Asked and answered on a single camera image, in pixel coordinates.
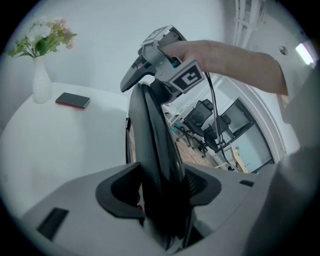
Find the black slot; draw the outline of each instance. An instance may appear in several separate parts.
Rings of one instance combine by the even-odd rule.
[[[36,230],[52,241],[68,213],[68,210],[54,208]]]
[[[248,186],[248,187],[252,187],[255,183],[253,181],[250,181],[250,180],[241,180],[240,184]]]

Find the black cable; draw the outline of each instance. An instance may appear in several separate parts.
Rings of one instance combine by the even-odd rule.
[[[218,142],[219,142],[219,146],[220,146],[220,149],[221,149],[221,153],[224,157],[224,160],[228,163],[228,159],[225,155],[225,151],[224,151],[224,147],[223,147],[223,141],[224,141],[224,136],[222,134],[222,131],[221,131],[221,126],[220,126],[220,119],[219,119],[219,114],[218,114],[218,108],[217,108],[217,101],[216,101],[216,94],[215,94],[215,90],[214,90],[214,86],[212,84],[212,81],[211,81],[211,77],[209,75],[208,72],[204,72],[205,76],[206,76],[206,79],[208,80],[208,83],[209,83],[209,87],[210,87],[210,90],[212,91],[212,94],[213,94],[213,103],[214,103],[214,108],[215,108],[215,116],[216,116],[216,125],[217,125],[217,133],[218,133]]]

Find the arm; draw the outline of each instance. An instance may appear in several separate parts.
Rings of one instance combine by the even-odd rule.
[[[288,95],[280,65],[268,54],[209,40],[179,41],[163,51],[182,61],[195,58],[204,72],[221,74],[268,93]]]

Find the white vase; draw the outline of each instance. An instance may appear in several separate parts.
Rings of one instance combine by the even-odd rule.
[[[46,103],[52,97],[52,82],[45,67],[45,56],[34,60],[33,99],[37,103]]]

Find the white wall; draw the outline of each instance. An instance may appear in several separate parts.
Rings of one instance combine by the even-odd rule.
[[[172,24],[188,40],[225,42],[231,33],[226,6],[221,0],[43,0],[17,33],[26,29],[31,15],[65,17],[78,35],[72,50],[61,47],[46,56],[51,80],[120,94],[120,82],[150,32]],[[31,58],[1,56],[0,126],[31,95],[32,79]]]
[[[283,141],[286,154],[289,155],[297,151],[300,144],[292,126],[283,121],[277,96],[256,88],[253,88],[253,90],[259,96],[268,109],[269,114],[272,116]]]

